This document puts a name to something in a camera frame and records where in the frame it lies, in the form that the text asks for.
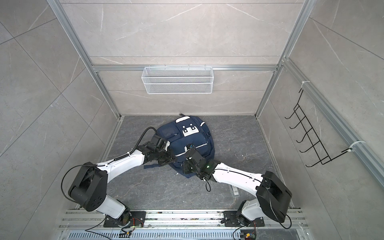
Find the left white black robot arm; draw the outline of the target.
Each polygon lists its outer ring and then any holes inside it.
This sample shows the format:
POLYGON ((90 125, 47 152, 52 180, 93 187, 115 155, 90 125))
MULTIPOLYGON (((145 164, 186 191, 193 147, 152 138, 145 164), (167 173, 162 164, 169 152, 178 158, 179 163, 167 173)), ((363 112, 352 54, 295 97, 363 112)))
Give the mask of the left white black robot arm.
POLYGON ((117 176, 148 162, 157 161, 159 166, 177 160, 171 150, 170 142, 161 136, 154 127, 144 130, 133 149, 112 160, 93 164, 78 165, 80 168, 73 183, 64 197, 80 205, 88 212, 97 211, 113 219, 121 227, 128 225, 131 211, 122 202, 107 194, 108 183, 117 176))

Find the navy blue student backpack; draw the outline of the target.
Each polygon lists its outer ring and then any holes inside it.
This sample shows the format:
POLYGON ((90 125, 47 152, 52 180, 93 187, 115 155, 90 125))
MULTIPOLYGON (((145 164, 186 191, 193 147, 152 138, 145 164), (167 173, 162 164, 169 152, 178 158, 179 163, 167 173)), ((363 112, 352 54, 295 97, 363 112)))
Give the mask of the navy blue student backpack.
POLYGON ((212 133, 208 125, 199 117, 182 115, 159 127, 158 134, 170 142, 169 147, 177 158, 174 163, 170 163, 170 166, 187 179, 196 175, 183 173, 182 164, 186 160, 188 145, 193 145, 206 160, 212 160, 215 157, 212 133))

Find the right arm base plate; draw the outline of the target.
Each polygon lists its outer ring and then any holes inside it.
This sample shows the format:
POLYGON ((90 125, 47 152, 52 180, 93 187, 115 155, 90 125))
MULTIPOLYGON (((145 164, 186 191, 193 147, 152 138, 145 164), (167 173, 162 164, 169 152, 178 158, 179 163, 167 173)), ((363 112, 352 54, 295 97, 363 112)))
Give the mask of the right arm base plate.
POLYGON ((241 214, 238 214, 236 211, 224 211, 223 219, 221 220, 221 224, 224 224, 225 227, 264 227, 265 222, 263 218, 256 218, 251 221, 247 218, 243 217, 241 214))

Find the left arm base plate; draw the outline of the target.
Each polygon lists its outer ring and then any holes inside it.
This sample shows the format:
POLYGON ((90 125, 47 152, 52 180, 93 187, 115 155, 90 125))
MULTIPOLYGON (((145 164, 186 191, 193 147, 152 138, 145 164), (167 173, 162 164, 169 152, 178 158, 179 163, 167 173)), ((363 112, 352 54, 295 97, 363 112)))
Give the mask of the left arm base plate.
POLYGON ((118 219, 113 219, 110 216, 107 216, 104 221, 103 227, 105 228, 123 228, 123 227, 132 227, 138 226, 142 227, 146 220, 146 211, 131 211, 128 214, 124 214, 118 219))

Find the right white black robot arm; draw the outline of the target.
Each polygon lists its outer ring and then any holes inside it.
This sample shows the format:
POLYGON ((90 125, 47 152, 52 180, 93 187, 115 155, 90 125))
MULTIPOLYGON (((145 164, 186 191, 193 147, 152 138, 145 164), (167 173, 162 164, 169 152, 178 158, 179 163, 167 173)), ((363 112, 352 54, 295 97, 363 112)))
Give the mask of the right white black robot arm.
POLYGON ((241 225, 249 226, 254 220, 263 217, 280 225, 285 222, 292 193, 276 174, 270 171, 264 174, 249 173, 216 160, 208 161, 192 145, 186 147, 186 150, 186 160, 182 164, 184 173, 194 173, 207 183, 212 181, 234 186, 255 197, 243 201, 239 206, 236 219, 241 225))

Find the clear plastic ruler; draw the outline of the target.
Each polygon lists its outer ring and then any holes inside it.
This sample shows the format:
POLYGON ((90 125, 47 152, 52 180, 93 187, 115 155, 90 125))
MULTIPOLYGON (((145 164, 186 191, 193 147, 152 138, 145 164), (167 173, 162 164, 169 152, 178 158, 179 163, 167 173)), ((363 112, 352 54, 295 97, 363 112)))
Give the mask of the clear plastic ruler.
POLYGON ((240 195, 239 194, 239 190, 238 190, 237 187, 231 186, 231 188, 232 188, 232 193, 233 193, 234 196, 239 196, 240 195))

